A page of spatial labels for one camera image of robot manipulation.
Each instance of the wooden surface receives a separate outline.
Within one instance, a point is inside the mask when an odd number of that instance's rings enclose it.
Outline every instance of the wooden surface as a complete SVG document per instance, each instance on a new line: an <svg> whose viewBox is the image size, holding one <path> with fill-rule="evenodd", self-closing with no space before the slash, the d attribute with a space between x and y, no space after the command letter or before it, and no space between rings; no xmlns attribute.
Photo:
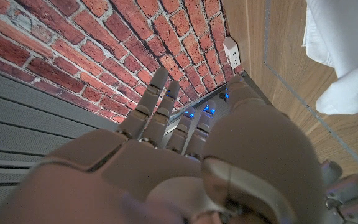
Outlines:
<svg viewBox="0 0 358 224"><path fill-rule="evenodd" d="M223 0L242 66L272 104L306 133L321 161L358 172L358 114L320 114L316 100L337 80L333 68L306 56L305 0Z"/></svg>

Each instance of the white cloth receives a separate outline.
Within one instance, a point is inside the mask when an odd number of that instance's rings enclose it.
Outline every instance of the white cloth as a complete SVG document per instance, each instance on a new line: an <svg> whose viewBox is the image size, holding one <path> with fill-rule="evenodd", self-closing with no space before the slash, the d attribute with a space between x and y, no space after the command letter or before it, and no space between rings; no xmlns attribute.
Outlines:
<svg viewBox="0 0 358 224"><path fill-rule="evenodd" d="M320 96L324 114L358 113L358 0L306 0L303 45L309 58L335 68L338 80Z"/></svg>

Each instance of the gray robotic arm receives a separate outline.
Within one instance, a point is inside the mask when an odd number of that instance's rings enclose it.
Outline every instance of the gray robotic arm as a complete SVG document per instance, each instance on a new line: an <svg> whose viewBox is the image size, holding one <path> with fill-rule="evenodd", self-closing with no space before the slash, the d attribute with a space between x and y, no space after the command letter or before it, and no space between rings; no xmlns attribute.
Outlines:
<svg viewBox="0 0 358 224"><path fill-rule="evenodd" d="M325 216L341 223L332 211L358 217L358 176L338 180L332 162L321 172L307 137L241 77L227 84L231 114L211 129L209 101L185 156L193 108L161 149L179 90L172 82L152 116L167 76L156 71L116 132L93 131L47 155L3 203L0 223L322 223Z"/></svg>

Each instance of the electrical outlet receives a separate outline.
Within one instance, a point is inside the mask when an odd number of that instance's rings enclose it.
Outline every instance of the electrical outlet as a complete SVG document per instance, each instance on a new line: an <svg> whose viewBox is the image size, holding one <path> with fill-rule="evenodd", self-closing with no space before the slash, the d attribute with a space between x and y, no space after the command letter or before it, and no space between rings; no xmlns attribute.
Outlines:
<svg viewBox="0 0 358 224"><path fill-rule="evenodd" d="M239 47L231 37L226 37L223 42L224 53L232 68L240 65Z"/></svg>

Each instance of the robotic hand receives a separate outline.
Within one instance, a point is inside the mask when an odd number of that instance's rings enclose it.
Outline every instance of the robotic hand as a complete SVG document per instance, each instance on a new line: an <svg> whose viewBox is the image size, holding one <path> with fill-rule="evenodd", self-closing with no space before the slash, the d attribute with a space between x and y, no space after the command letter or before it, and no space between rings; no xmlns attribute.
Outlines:
<svg viewBox="0 0 358 224"><path fill-rule="evenodd" d="M172 82L151 116L167 76L164 68L156 71L115 133L93 131L47 155L3 203L0 223L307 224L321 223L325 214L343 218L338 208L358 193L342 197L354 188L344 188L343 180L335 184L340 167L328 161L322 174L308 138L241 77L227 84L231 114L211 129L215 105L209 101L185 156L193 108L160 149L179 91ZM356 179L345 183L358 190ZM330 186L325 197L323 183ZM358 211L355 203L343 212Z"/></svg>

